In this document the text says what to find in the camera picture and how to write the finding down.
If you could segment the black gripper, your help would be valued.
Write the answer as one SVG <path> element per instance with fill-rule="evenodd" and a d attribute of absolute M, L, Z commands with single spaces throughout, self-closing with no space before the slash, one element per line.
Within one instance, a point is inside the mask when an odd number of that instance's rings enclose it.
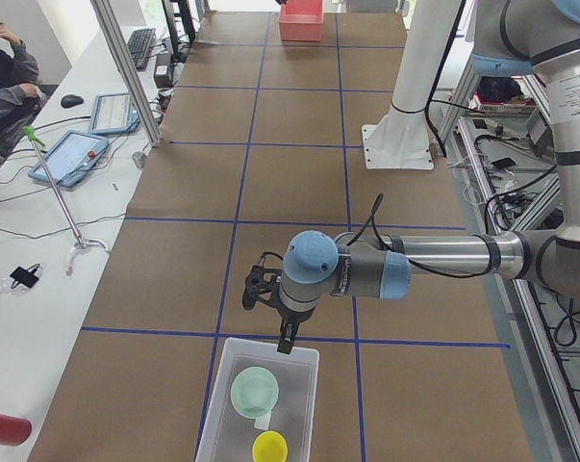
<path fill-rule="evenodd" d="M 282 321 L 280 326 L 280 336 L 277 346 L 277 351 L 283 354 L 291 354 L 296 332 L 302 322 L 307 321 L 314 313 L 312 308 L 308 311 L 294 311 L 287 307 L 282 307 L 277 310 Z"/>

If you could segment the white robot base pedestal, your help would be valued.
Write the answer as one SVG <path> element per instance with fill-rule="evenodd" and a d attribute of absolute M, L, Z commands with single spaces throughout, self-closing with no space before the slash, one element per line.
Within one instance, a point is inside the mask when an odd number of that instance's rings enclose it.
<path fill-rule="evenodd" d="M 362 127 L 368 169 L 434 168 L 427 105 L 438 86 L 445 55 L 456 37 L 464 8 L 461 0 L 417 3 L 390 109 L 377 124 Z"/>

